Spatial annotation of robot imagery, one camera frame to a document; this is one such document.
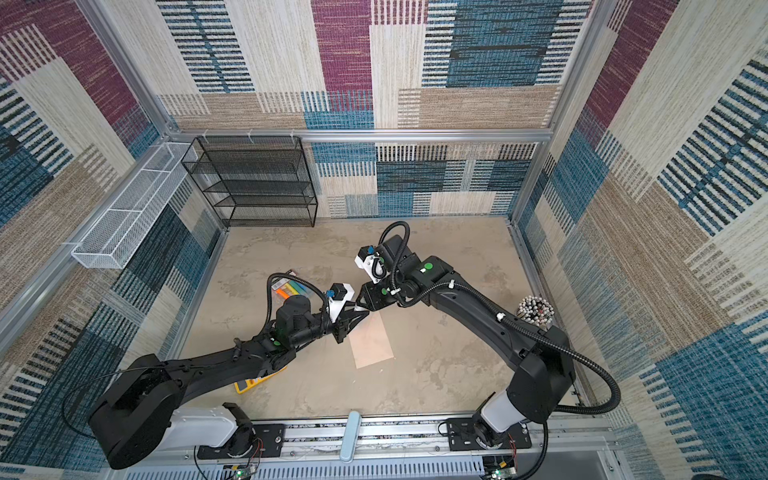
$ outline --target yellow marker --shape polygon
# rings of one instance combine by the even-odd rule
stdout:
[[[293,286],[291,286],[291,284],[290,284],[290,283],[286,283],[285,285],[283,285],[283,288],[285,288],[286,290],[288,290],[289,292],[291,292],[293,295],[299,295],[299,292],[298,292],[298,290],[296,290],[295,288],[293,288]]]
[[[283,367],[282,369],[277,370],[275,373],[261,377],[259,379],[240,380],[239,382],[235,383],[235,390],[237,391],[237,393],[245,393],[248,390],[252,389],[254,386],[259,385],[264,380],[270,378],[271,376],[277,375],[278,373],[282,372],[285,369],[286,367]]]

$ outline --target blue eraser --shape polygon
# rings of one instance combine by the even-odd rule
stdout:
[[[341,452],[339,459],[342,462],[350,463],[355,456],[355,445],[357,445],[357,434],[360,431],[360,422],[362,417],[354,410],[349,413],[344,429],[344,438],[341,441]]]

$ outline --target white mesh basket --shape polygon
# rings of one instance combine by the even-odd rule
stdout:
[[[197,159],[189,144],[166,143],[85,234],[72,256],[85,268],[124,269]]]

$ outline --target brown floor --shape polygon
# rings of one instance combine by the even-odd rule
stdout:
[[[408,220],[409,247],[436,255],[508,310],[531,294],[503,218]],[[376,243],[389,221],[318,220],[314,228],[233,228],[192,325],[183,356],[228,349],[234,337],[259,331],[266,278],[294,269],[321,290],[368,280],[357,250]],[[289,418],[473,410],[509,383],[511,370],[453,318],[423,304],[381,311],[394,358],[356,368],[348,341],[327,336],[300,352],[286,370],[238,395],[227,386],[188,406],[236,402],[251,418]]]

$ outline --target black wire mesh shelf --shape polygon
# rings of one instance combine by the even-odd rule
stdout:
[[[314,227],[317,195],[294,137],[198,137],[184,168],[228,227]]]

